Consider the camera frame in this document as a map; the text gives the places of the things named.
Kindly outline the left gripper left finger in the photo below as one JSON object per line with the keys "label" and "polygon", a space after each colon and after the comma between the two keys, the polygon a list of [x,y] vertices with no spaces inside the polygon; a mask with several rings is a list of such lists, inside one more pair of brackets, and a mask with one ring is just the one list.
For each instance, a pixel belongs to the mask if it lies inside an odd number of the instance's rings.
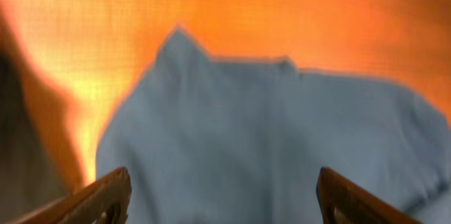
{"label": "left gripper left finger", "polygon": [[12,224],[124,224],[131,193],[127,168],[117,168],[82,190],[13,220]]}

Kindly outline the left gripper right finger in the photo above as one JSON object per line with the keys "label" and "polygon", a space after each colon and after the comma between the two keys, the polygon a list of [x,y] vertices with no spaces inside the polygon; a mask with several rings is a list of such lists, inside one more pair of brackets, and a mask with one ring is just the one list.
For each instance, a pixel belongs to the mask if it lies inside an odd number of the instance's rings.
{"label": "left gripper right finger", "polygon": [[419,224],[327,167],[320,170],[316,196],[324,224]]}

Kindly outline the blue polo shirt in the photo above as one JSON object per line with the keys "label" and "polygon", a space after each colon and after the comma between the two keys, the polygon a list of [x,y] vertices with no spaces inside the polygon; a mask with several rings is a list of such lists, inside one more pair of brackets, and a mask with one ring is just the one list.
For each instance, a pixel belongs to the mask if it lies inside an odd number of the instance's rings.
{"label": "blue polo shirt", "polygon": [[423,223],[450,222],[450,127],[401,85],[212,61],[183,30],[123,102],[96,154],[124,166],[129,223],[320,223],[332,168]]}

